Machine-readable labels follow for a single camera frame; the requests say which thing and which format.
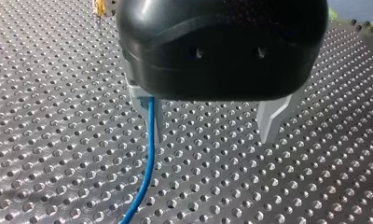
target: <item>dimpled metal table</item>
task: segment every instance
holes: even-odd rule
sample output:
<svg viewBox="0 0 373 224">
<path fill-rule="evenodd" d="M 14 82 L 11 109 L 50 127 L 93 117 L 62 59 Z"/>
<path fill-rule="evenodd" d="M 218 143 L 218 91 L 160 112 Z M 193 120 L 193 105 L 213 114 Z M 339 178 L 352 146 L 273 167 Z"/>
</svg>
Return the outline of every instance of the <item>dimpled metal table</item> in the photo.
<svg viewBox="0 0 373 224">
<path fill-rule="evenodd" d="M 114 18 L 89 1 L 0 0 L 0 223 L 122 219 L 147 152 L 123 66 Z M 274 144 L 256 103 L 163 115 L 132 223 L 373 223 L 373 36 L 355 26 L 331 22 Z"/>
</svg>

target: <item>black plastic cover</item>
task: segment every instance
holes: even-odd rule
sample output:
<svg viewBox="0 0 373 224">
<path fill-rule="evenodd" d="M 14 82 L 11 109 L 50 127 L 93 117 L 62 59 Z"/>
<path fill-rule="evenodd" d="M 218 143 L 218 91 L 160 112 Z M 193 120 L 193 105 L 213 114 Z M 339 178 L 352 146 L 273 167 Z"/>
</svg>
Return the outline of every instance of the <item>black plastic cover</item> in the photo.
<svg viewBox="0 0 373 224">
<path fill-rule="evenodd" d="M 270 100 L 310 75 L 325 0 L 118 0 L 134 81 L 175 100 Z"/>
</svg>

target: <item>blue wire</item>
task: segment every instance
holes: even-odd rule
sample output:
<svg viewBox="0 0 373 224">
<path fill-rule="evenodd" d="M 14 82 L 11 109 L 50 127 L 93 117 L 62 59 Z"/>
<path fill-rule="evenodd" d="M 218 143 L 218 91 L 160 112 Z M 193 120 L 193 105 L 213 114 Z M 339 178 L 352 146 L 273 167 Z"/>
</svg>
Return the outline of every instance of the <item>blue wire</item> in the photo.
<svg viewBox="0 0 373 224">
<path fill-rule="evenodd" d="M 148 162 L 145 168 L 145 176 L 143 183 L 141 184 L 140 190 L 134 198 L 131 207 L 129 208 L 126 216 L 119 222 L 119 224 L 129 224 L 134 214 L 136 213 L 138 206 L 143 200 L 146 191 L 148 190 L 149 183 L 151 182 L 152 171 L 154 169 L 155 161 L 155 99 L 154 97 L 149 98 L 148 104 Z"/>
</svg>

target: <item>yellow object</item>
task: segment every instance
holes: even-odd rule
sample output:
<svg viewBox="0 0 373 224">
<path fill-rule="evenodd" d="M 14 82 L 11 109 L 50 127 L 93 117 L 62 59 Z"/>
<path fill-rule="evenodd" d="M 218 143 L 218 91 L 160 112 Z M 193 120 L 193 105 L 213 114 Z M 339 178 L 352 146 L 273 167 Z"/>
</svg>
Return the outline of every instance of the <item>yellow object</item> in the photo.
<svg viewBox="0 0 373 224">
<path fill-rule="evenodd" d="M 94 1 L 94 12 L 102 17 L 105 16 L 105 0 L 93 0 Z"/>
</svg>

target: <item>perforated metal plate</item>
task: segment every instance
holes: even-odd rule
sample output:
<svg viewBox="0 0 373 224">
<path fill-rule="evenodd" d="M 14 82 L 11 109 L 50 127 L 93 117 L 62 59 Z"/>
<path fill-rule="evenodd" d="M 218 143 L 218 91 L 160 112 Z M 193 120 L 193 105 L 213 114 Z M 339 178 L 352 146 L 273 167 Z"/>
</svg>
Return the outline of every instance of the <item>perforated metal plate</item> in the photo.
<svg viewBox="0 0 373 224">
<path fill-rule="evenodd" d="M 0 223 L 122 219 L 146 157 L 122 66 L 114 19 L 90 1 L 0 0 Z M 163 111 L 132 223 L 373 223 L 373 37 L 330 25 L 273 145 L 255 103 Z"/>
</svg>

